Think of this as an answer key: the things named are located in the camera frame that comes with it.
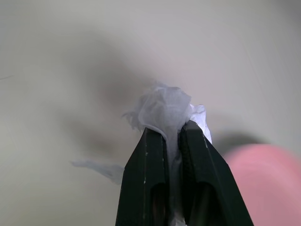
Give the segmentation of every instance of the pink object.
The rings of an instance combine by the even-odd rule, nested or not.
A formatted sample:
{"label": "pink object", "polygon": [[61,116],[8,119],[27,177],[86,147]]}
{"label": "pink object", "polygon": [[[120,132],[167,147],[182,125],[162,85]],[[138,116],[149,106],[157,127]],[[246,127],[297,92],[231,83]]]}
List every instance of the pink object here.
{"label": "pink object", "polygon": [[255,226],[301,226],[301,167],[296,158],[271,145],[247,145],[225,160]]}

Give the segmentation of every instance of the blurry pink object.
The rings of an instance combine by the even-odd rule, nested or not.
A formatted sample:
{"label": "blurry pink object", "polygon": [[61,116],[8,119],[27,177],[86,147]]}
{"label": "blurry pink object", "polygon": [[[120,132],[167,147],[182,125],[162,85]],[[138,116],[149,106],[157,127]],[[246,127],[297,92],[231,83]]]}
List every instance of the blurry pink object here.
{"label": "blurry pink object", "polygon": [[301,167],[296,158],[271,145],[247,145],[225,160],[255,226],[301,226]]}

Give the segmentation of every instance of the white wall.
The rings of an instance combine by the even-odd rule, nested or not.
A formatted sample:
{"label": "white wall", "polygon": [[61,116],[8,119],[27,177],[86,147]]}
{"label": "white wall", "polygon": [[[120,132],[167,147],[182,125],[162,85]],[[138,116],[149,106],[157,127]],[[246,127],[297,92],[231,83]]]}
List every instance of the white wall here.
{"label": "white wall", "polygon": [[113,225],[120,187],[69,161],[124,165],[120,115],[151,79],[204,104],[217,145],[300,154],[298,1],[0,4],[0,225]]}

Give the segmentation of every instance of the crumpled tissue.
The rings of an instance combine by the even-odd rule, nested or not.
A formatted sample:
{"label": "crumpled tissue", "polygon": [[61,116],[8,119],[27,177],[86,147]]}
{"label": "crumpled tissue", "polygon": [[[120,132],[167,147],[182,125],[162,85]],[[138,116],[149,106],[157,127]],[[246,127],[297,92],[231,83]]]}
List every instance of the crumpled tissue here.
{"label": "crumpled tissue", "polygon": [[[170,176],[169,216],[170,226],[184,226],[182,217],[180,165],[182,162],[178,150],[178,132],[183,125],[192,120],[203,130],[206,138],[212,142],[206,124],[206,110],[203,105],[190,104],[191,97],[178,87],[169,87],[157,83],[141,96],[132,111],[124,114],[133,129],[143,131],[146,127],[160,133],[166,141]],[[123,168],[109,167],[92,161],[73,162],[74,166],[87,167],[120,184]]]}

